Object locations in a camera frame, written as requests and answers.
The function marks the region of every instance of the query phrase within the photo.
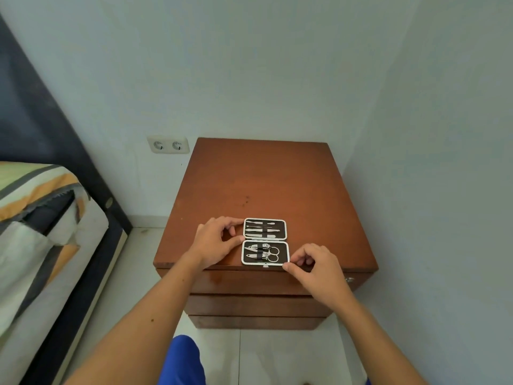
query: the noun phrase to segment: hand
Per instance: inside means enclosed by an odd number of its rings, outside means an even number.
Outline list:
[[[311,265],[313,261],[316,263],[311,272],[299,267],[304,263]],[[304,244],[292,255],[290,262],[283,264],[283,268],[297,278],[317,301],[331,310],[337,310],[346,301],[354,299],[339,260],[325,246]]]
[[[234,247],[244,242],[244,237],[235,236],[235,226],[242,224],[244,219],[211,218],[206,224],[197,227],[196,237],[188,253],[191,257],[197,257],[201,270],[221,261]],[[224,229],[233,236],[223,242]]]

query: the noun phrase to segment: bed frame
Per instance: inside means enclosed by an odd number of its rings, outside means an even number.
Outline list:
[[[109,228],[20,384],[59,384],[132,225],[57,102],[0,17],[0,161],[71,170]]]

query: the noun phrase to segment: striped bedsheet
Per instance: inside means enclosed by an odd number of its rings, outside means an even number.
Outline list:
[[[0,162],[0,336],[79,250],[88,201],[62,166]]]

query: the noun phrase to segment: blue shorts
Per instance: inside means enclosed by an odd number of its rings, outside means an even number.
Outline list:
[[[173,338],[158,385],[206,385],[200,350],[190,337],[179,335]]]

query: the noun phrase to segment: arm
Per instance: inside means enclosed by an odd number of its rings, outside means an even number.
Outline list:
[[[220,217],[200,224],[189,251],[99,342],[66,385],[157,383],[196,276],[243,242],[234,228],[242,223]],[[233,238],[223,242],[225,228]]]
[[[299,266],[315,265],[310,273]],[[332,309],[355,343],[363,367],[373,385],[420,385],[426,381],[351,292],[339,261],[325,246],[305,244],[283,268],[312,296]]]

